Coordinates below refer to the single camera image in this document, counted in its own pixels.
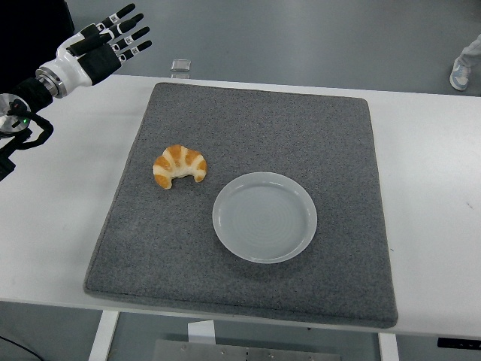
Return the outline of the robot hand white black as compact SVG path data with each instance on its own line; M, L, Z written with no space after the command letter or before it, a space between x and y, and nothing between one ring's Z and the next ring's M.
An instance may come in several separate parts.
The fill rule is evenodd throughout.
M117 12L92 23L64 41L56 52L56 58L42 66L53 74L58 96L63 97L79 86L93 86L119 70L123 63L137 56L152 45L152 41L140 42L150 30L138 28L144 18L142 13L131 18L135 10L131 3Z

